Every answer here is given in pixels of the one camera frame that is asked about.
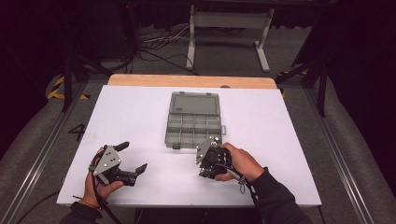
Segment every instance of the hand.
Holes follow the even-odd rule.
[[[114,181],[113,183],[111,183],[109,185],[99,183],[97,185],[97,191],[98,191],[99,196],[101,196],[104,200],[106,200],[112,192],[116,191],[117,189],[121,188],[122,186],[123,186],[122,181]],[[84,197],[82,197],[81,200],[84,203],[88,203],[90,205],[99,207],[99,204],[96,200],[95,193],[93,191],[92,172],[88,172],[87,178],[85,179],[85,192],[84,192]]]
[[[248,182],[254,181],[257,177],[264,173],[264,169],[244,149],[234,147],[230,143],[224,143],[223,145],[221,145],[221,147],[225,147],[231,152],[233,168],[241,173],[241,175],[243,175]],[[233,176],[229,173],[220,174],[216,175],[215,179],[221,181],[228,181],[233,179]]]

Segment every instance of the white table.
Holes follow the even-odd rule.
[[[236,181],[198,176],[194,149],[174,150],[164,143],[172,91],[219,95],[223,141],[247,150],[295,195],[299,205],[320,205],[318,190],[279,90],[104,86],[87,130],[67,173],[57,203],[82,196],[88,165],[103,145],[129,141],[119,152],[123,171],[148,163],[134,187],[114,192],[108,202],[135,207],[250,207],[248,190]]]

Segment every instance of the wrist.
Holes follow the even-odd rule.
[[[82,199],[80,200],[80,202],[83,202],[83,203],[86,203],[86,204],[89,204],[89,205],[91,205],[91,206],[93,206],[93,207],[100,207],[100,205],[99,205],[99,203],[97,202],[97,200],[96,200],[96,197],[87,197],[87,196],[84,196],[84,197],[82,197]]]
[[[245,175],[245,178],[247,179],[248,182],[251,183],[255,181],[259,176],[261,176],[264,172],[265,170],[259,166],[251,170],[249,174]]]
[[[83,199],[79,200],[78,202],[79,202],[80,204],[83,204],[83,205],[87,206],[87,207],[90,207],[90,208],[93,208],[93,209],[96,209],[96,210],[99,210],[99,211],[102,210],[102,207],[99,206],[98,203],[94,203],[94,204],[88,203],[88,202],[84,201]]]

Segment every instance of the plastic organizer box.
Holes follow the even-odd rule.
[[[219,95],[174,91],[169,107],[165,144],[173,149],[196,148],[209,136],[221,142]]]

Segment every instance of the person's right hand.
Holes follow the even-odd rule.
[[[221,147],[227,148],[231,152],[233,168],[241,173],[248,182],[254,181],[262,173],[264,169],[256,160],[244,149],[234,147],[230,143],[224,143]],[[228,181],[233,179],[230,173],[215,176],[216,180]]]

